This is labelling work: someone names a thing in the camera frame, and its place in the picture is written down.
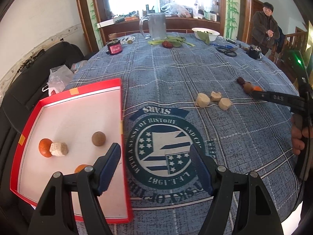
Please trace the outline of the person right hand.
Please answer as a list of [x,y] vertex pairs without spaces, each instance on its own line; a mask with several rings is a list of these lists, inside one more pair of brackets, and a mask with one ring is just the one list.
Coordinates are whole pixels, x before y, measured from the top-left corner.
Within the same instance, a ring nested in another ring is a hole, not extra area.
[[302,140],[303,137],[309,138],[312,136],[312,127],[306,127],[302,130],[296,127],[295,115],[291,118],[292,128],[291,128],[291,142],[292,142],[292,152],[295,155],[299,155],[301,151],[305,149],[305,143]]

